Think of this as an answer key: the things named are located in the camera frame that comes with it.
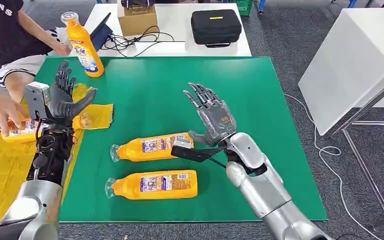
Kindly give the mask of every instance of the bottle label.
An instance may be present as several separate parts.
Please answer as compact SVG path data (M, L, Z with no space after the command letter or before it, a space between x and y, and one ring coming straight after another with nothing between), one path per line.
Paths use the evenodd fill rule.
M172 149L173 143L176 139L186 139L186 135L169 136L166 139L153 138L142 141L142 152L151 153L159 150Z
M36 133L36 129L38 128L38 122L35 120L27 120L26 122L23 122L23 127L18 129L17 127L10 126L9 127L9 136L18 136L23 134L32 134ZM42 132L44 128L48 128L49 125L46 123L40 124L39 133Z
M163 176L143 176L140 178L140 191L158 192L190 189L191 176L188 173L163 175Z
M75 49L75 53L77 54L80 64L84 68L84 71L88 73L98 72L98 67L93 55L88 49L81 45L83 41L71 41L71 43L73 45L73 48Z

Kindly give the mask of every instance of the clear bottle cap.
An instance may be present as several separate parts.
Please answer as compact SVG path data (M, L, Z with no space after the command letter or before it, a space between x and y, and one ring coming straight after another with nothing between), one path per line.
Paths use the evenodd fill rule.
M114 192L114 189L112 185L116 182L115 178L108 178L108 180L105 183L105 194L110 199L114 197L116 194Z
M88 116L88 113L82 113L80 115L80 126L83 129L90 129L92 127L92 119Z
M79 15L73 11L68 11L61 15L61 21L67 26L76 25L79 22Z
M111 146L111 148L109 149L109 156L111 157L111 160L114 162L114 163L116 163L116 162L118 162L118 161L120 161L121 159L120 159L120 157L119 157L119 155L117 154L117 149L119 149L119 145L115 145L115 144L113 144L112 146Z

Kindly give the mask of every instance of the yellow detergent bottle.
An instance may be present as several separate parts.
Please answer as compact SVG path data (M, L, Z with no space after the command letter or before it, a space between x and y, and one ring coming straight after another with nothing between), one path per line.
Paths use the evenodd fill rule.
M67 26L68 39L70 39L86 75L92 78L101 76L104 73L104 66L92 44L91 36L80 25L77 13L66 12L62 14L61 21Z
M198 194L197 172L194 170L169 170L133 173L115 180L108 179L105 194L123 196L131 200L186 199Z
M38 122L31 120L30 118L24 118L20 120L22 128L18 129L13 121L8 121L9 135L2 135L2 139L9 143L28 143L36 141L36 129L38 128ZM87 113L76 116L73 119L73 129L87 129L92 125L91 119ZM43 128L49 127L48 124L40 124L40 129L37 132L38 137L41 136Z
M132 162L143 162L161 159L174 159L171 155L172 146L176 139L182 140L185 147L193 148L194 141L187 132L174 133L147 138L136 138L124 145L112 145L109 150L112 161L121 159Z

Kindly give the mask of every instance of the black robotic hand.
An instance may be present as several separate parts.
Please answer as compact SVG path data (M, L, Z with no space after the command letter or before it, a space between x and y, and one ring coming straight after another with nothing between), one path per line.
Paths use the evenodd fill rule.
M51 101L49 111L54 118L72 121L83 109L85 109L94 99L96 89L90 89L86 96L78 102L73 102L73 86L76 77L70 79L72 70L67 68L69 62L63 60L55 74L55 81L50 87Z
M206 128L205 134L197 134L195 131L188 133L194 141L214 147L236 132L236 121L225 101L220 100L213 90L205 88L201 84L191 82L188 84L195 91L198 100L190 92L186 90L183 92L196 107Z

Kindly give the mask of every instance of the green crate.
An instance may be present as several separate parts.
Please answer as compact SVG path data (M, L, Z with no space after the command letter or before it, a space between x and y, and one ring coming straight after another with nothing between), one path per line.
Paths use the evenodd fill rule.
M231 3L236 3L239 15L249 16L251 7L253 6L253 0L230 0Z

